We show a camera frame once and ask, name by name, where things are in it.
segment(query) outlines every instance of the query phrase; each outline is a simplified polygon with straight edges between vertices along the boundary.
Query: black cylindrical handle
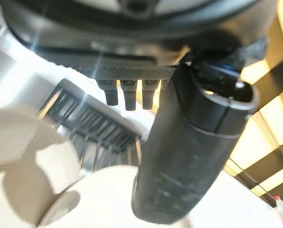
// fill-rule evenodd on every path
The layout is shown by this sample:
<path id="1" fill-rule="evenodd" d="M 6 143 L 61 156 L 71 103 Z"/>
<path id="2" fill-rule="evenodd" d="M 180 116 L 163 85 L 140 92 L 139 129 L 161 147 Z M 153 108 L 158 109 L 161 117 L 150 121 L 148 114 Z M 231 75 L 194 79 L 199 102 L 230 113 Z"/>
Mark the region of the black cylindrical handle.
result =
<path id="1" fill-rule="evenodd" d="M 142 147 L 132 194 L 137 217 L 171 224 L 205 195 L 256 108 L 254 89 L 244 87 L 231 98 L 208 95 L 186 66 L 178 67 Z"/>

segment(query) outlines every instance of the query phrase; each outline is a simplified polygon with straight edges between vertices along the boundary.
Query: black plastic housing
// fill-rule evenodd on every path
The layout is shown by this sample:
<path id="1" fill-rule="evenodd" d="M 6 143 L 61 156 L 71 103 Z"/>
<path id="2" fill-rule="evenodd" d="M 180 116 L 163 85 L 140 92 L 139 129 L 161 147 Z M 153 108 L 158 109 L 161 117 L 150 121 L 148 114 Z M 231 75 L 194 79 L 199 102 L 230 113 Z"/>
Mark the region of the black plastic housing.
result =
<path id="1" fill-rule="evenodd" d="M 8 27 L 22 44 L 98 80 L 170 79 L 174 69 L 167 66 L 188 51 L 234 50 L 261 38 L 276 4 L 215 0 L 134 20 L 71 0 L 0 0 Z"/>

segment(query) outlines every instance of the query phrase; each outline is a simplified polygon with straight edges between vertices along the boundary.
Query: metal rack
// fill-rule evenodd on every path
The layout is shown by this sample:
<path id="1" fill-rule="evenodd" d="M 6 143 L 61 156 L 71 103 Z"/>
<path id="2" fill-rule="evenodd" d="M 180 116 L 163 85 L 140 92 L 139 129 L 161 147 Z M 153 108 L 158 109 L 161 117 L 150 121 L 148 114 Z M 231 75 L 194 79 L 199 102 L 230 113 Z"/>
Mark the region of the metal rack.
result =
<path id="1" fill-rule="evenodd" d="M 40 118 L 46 115 L 73 142 L 85 170 L 94 172 L 114 164 L 140 163 L 141 133 L 71 82 L 62 80 L 56 86 L 39 111 Z"/>

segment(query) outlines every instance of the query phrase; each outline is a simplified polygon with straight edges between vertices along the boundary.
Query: black grille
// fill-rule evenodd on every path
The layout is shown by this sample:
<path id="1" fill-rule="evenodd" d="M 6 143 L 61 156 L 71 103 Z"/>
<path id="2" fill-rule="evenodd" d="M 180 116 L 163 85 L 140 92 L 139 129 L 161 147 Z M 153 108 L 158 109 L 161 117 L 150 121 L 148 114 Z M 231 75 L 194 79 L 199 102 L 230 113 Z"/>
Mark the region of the black grille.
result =
<path id="1" fill-rule="evenodd" d="M 141 134 L 112 109 L 62 80 L 41 108 L 59 125 L 100 143 L 113 152 L 124 152 Z"/>

